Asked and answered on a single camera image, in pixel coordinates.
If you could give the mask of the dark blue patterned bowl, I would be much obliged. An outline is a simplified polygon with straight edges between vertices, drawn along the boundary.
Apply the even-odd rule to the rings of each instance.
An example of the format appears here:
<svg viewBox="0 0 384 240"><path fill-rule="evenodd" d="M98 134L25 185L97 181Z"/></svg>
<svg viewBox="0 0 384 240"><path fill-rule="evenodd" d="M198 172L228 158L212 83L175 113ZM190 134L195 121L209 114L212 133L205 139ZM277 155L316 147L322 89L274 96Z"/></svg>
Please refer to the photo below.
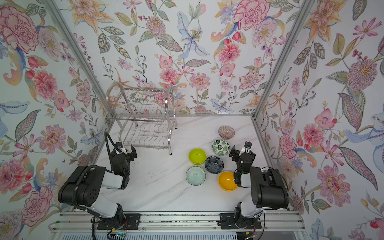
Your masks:
<svg viewBox="0 0 384 240"><path fill-rule="evenodd" d="M224 162L216 156L210 156L205 160L205 168L212 174L219 174L224 169Z"/></svg>

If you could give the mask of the lime green bowl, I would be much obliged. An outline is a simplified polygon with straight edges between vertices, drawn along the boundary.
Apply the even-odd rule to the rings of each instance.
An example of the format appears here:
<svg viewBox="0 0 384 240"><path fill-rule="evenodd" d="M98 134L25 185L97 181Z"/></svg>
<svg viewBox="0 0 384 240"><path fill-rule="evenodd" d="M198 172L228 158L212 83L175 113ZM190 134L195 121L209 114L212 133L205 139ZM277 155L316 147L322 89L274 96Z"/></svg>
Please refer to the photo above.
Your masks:
<svg viewBox="0 0 384 240"><path fill-rule="evenodd" d="M207 155L204 150L196 148L189 152L189 160L194 165L201 165L206 161Z"/></svg>

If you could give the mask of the steel wire dish rack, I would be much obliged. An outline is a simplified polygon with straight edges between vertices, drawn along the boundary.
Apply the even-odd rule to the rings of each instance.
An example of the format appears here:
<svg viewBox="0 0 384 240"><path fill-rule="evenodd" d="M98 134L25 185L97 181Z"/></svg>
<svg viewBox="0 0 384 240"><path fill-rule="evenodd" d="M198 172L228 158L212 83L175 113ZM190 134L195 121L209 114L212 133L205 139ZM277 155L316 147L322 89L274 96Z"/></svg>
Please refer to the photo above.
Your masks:
<svg viewBox="0 0 384 240"><path fill-rule="evenodd" d="M171 138L178 128L173 89L125 87L114 82L106 92L120 131L118 141L124 147L168 150L173 154Z"/></svg>

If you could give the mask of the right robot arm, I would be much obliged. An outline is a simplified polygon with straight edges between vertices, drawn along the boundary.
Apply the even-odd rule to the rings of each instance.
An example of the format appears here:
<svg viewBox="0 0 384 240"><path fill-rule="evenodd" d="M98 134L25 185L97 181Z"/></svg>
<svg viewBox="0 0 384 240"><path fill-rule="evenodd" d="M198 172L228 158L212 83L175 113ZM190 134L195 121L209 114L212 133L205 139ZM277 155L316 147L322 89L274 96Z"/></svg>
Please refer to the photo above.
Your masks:
<svg viewBox="0 0 384 240"><path fill-rule="evenodd" d="M241 150L232 147L229 153L237 164L233 173L234 183L251 190L251 198L235 207L234 222L241 229L250 225L265 210L286 209L289 205L288 190L280 172L270 167L254 167L256 154L251 147L251 142L245 142Z"/></svg>

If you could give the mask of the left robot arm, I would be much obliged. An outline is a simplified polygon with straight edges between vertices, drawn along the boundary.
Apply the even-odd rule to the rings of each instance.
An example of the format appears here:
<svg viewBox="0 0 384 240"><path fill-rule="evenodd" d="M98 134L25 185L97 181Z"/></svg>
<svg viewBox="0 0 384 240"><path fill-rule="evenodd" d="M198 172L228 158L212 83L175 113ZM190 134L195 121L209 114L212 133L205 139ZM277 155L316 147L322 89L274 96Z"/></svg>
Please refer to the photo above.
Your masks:
<svg viewBox="0 0 384 240"><path fill-rule="evenodd" d="M75 169L60 188L58 200L78 210L92 214L109 226L121 226L127 218L123 207L104 197L101 188L124 190L130 180L130 163L137 158L137 151L114 150L109 153L111 170L97 165Z"/></svg>

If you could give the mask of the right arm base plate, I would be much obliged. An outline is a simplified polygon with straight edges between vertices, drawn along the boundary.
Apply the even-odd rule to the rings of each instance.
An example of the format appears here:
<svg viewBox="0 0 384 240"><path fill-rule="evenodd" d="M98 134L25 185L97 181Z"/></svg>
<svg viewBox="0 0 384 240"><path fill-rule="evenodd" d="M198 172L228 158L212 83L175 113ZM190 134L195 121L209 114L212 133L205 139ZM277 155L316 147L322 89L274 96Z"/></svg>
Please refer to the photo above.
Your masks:
<svg viewBox="0 0 384 240"><path fill-rule="evenodd" d="M262 224L260 218L235 217L234 213L219 214L218 226L222 230L260 230Z"/></svg>

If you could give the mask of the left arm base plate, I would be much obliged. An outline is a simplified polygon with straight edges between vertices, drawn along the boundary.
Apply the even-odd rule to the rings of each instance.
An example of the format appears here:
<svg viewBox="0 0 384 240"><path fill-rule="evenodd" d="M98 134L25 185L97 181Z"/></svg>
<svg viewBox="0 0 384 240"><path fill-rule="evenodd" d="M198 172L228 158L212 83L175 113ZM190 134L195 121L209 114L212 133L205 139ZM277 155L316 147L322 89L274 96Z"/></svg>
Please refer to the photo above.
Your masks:
<svg viewBox="0 0 384 240"><path fill-rule="evenodd" d="M140 218L140 214L127 213L110 219L101 218L97 230L138 230Z"/></svg>

